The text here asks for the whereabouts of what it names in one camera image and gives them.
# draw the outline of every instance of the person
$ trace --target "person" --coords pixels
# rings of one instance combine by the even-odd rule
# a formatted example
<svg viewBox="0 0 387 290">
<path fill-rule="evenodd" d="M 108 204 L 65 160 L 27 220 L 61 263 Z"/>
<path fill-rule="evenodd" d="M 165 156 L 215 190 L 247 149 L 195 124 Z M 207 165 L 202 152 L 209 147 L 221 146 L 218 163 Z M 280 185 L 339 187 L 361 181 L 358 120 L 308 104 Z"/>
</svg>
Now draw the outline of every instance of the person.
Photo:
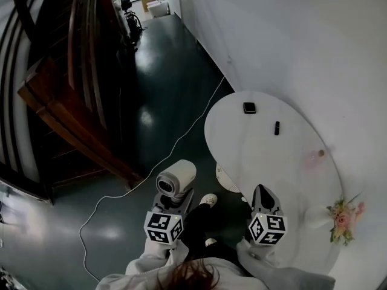
<svg viewBox="0 0 387 290">
<path fill-rule="evenodd" d="M 250 243 L 247 236 L 236 250 L 215 239 L 206 240 L 206 220 L 216 202 L 216 195 L 204 196 L 199 206 L 187 215 L 185 228 L 172 246 L 146 239 L 144 253 L 129 263 L 125 275 L 105 277 L 96 290 L 334 288 L 332 277 L 296 268 L 278 268 L 274 247 Z"/>
</svg>

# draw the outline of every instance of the black and white marker cube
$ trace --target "black and white marker cube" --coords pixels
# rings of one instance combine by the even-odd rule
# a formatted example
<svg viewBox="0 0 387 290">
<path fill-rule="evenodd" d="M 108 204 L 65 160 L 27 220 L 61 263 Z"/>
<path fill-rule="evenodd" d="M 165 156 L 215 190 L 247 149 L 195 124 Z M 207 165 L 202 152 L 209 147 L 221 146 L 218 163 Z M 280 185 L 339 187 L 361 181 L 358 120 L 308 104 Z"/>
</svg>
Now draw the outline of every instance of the black and white marker cube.
<svg viewBox="0 0 387 290">
<path fill-rule="evenodd" d="M 149 211 L 146 214 L 144 230 L 150 240 L 171 245 L 183 232 L 183 220 L 180 215 Z"/>
<path fill-rule="evenodd" d="M 286 217 L 257 213 L 249 225 L 250 233 L 256 244 L 276 245 L 287 233 Z"/>
</svg>

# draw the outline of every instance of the table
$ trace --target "table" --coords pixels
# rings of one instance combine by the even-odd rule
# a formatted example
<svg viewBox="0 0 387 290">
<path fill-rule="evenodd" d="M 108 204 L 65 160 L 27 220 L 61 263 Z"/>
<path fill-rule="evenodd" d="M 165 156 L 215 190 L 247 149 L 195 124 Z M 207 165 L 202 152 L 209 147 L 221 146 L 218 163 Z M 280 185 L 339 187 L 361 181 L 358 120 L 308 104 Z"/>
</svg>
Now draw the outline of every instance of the table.
<svg viewBox="0 0 387 290">
<path fill-rule="evenodd" d="M 245 114 L 244 102 L 254 102 L 257 113 Z M 288 234 L 276 246 L 280 266 L 328 274 L 339 255 L 330 243 L 333 223 L 308 228 L 304 213 L 314 205 L 333 205 L 342 188 L 332 157 L 310 124 L 278 98 L 243 91 L 212 107 L 204 133 L 212 156 L 250 205 L 258 184 L 279 198 L 288 217 Z"/>
</svg>

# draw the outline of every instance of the sneaker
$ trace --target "sneaker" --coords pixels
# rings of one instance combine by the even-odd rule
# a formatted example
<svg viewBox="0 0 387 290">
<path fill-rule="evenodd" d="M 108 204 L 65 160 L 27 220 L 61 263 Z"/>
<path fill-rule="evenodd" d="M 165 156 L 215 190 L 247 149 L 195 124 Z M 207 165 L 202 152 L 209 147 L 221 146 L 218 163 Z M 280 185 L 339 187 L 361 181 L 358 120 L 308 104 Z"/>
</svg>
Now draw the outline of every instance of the sneaker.
<svg viewBox="0 0 387 290">
<path fill-rule="evenodd" d="M 209 204 L 210 207 L 212 208 L 216 204 L 216 202 L 218 202 L 218 197 L 213 193 L 209 193 L 208 195 L 203 196 L 203 198 L 200 201 L 200 204 L 206 203 L 206 204 Z"/>
<path fill-rule="evenodd" d="M 206 247 L 208 247 L 209 245 L 212 245 L 214 243 L 217 243 L 218 241 L 216 239 L 207 239 L 206 240 Z"/>
</svg>

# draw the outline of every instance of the black phone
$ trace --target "black phone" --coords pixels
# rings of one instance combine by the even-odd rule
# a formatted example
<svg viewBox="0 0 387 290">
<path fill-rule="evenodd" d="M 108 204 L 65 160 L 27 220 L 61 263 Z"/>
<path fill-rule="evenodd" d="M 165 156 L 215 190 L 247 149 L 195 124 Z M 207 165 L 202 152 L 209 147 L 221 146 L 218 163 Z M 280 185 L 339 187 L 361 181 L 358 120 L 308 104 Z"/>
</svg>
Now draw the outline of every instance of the black phone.
<svg viewBox="0 0 387 290">
<path fill-rule="evenodd" d="M 253 102 L 244 102 L 243 111 L 245 114 L 255 114 L 256 113 L 255 104 Z"/>
</svg>

